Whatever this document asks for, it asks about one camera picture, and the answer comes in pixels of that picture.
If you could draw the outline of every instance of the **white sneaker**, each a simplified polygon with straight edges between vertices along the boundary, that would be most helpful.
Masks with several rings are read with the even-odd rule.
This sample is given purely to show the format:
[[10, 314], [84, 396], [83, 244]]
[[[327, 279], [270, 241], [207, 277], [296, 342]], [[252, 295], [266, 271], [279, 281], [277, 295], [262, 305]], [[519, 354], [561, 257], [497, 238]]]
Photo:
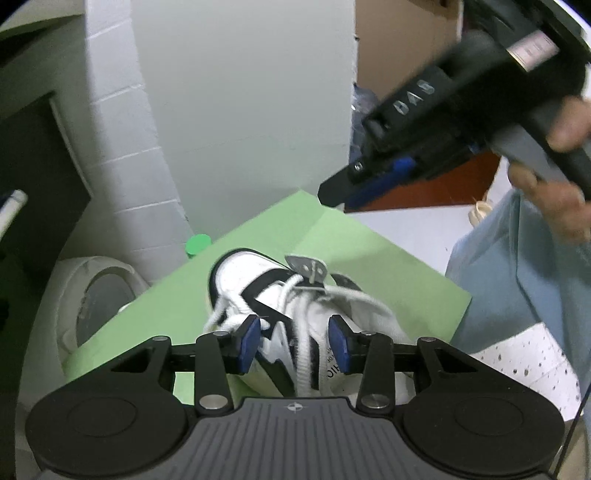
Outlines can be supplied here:
[[[288, 260], [297, 271], [249, 249], [224, 255], [210, 273], [214, 308], [203, 331], [232, 332], [255, 313], [262, 338], [250, 371], [241, 377], [249, 387], [270, 397], [348, 395], [355, 401], [361, 375], [339, 372], [327, 342], [330, 317], [339, 314], [354, 332], [384, 333], [395, 343], [409, 338], [386, 305], [344, 275], [332, 275], [340, 286], [328, 285], [321, 261]], [[397, 374], [397, 403], [413, 395], [412, 381]]]

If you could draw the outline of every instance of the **metal screw head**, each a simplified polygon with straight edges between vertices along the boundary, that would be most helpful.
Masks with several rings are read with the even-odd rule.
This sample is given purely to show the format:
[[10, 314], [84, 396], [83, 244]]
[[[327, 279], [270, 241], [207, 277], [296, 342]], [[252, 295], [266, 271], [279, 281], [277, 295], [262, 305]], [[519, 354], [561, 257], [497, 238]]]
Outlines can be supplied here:
[[390, 399], [386, 395], [380, 393], [370, 393], [361, 398], [361, 404], [364, 407], [379, 410], [380, 408], [385, 408], [390, 405]]
[[228, 404], [228, 399], [223, 395], [204, 395], [199, 399], [199, 405], [206, 410], [219, 410]]

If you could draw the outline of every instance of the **floor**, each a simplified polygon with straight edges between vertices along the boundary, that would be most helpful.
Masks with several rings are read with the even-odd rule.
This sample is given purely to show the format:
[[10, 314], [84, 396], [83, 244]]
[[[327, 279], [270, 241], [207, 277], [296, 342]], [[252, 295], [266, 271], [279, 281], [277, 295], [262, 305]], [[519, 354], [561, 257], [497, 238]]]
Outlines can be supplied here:
[[456, 242], [472, 231], [471, 205], [409, 208], [349, 215], [444, 274]]
[[435, 180], [391, 190], [361, 208], [361, 211], [471, 205], [482, 200], [498, 166], [497, 155], [484, 153]]

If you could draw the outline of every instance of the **shoelace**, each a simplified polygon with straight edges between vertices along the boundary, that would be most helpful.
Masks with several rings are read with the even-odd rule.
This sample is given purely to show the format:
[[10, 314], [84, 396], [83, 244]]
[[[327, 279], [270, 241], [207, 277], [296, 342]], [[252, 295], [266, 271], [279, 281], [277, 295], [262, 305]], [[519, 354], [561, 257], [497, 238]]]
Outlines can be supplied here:
[[[281, 288], [279, 297], [277, 299], [277, 305], [274, 307], [278, 312], [285, 314], [285, 308], [290, 299], [290, 294], [294, 290], [302, 290], [298, 296], [297, 304], [293, 315], [294, 331], [297, 344], [295, 346], [295, 394], [298, 397], [311, 397], [312, 386], [311, 386], [311, 358], [310, 358], [310, 334], [309, 334], [309, 323], [307, 319], [307, 311], [310, 303], [314, 300], [317, 295], [315, 289], [309, 287], [298, 287], [297, 285], [304, 280], [304, 277], [299, 274], [292, 275]], [[373, 307], [377, 311], [381, 312], [393, 327], [393, 331], [389, 332], [390, 337], [394, 341], [407, 343], [408, 337], [402, 331], [398, 325], [396, 317], [392, 311], [382, 302], [376, 300], [370, 295], [359, 291], [352, 290], [351, 288], [338, 287], [332, 285], [324, 286], [324, 294], [316, 299], [318, 301], [330, 300], [333, 298], [343, 298], [348, 301], [359, 301], [366, 303], [368, 306]], [[228, 307], [233, 307], [238, 313], [233, 314], [226, 318], [221, 324], [218, 324], [219, 320], [224, 315], [224, 312]], [[203, 333], [210, 333], [216, 330], [222, 330], [225, 332], [234, 332], [246, 319], [246, 317], [254, 312], [248, 306], [242, 296], [234, 291], [223, 291], [220, 293], [212, 314], [207, 319]], [[354, 319], [353, 321], [362, 330], [371, 330], [377, 332], [379, 330], [377, 325], [369, 325], [371, 322], [366, 322], [366, 319]], [[269, 322], [265, 319], [261, 319], [261, 329], [267, 330], [271, 327]], [[322, 396], [331, 396], [332, 392], [328, 385], [327, 366], [328, 366], [328, 353], [327, 353], [327, 333], [325, 333], [324, 341], [319, 345], [319, 391]]]

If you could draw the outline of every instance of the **green board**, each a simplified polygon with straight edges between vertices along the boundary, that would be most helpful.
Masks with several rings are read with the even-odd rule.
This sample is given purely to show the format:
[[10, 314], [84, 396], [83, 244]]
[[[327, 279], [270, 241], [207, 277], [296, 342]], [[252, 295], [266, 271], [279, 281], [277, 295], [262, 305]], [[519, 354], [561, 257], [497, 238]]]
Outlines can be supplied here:
[[[212, 265], [236, 248], [252, 248], [281, 263], [287, 254], [323, 260], [387, 304], [411, 339], [449, 341], [470, 295], [429, 266], [342, 212], [298, 192], [196, 255], [109, 321], [65, 364], [71, 380], [155, 335], [193, 343], [211, 311]], [[193, 402], [190, 374], [177, 376], [175, 395]]]

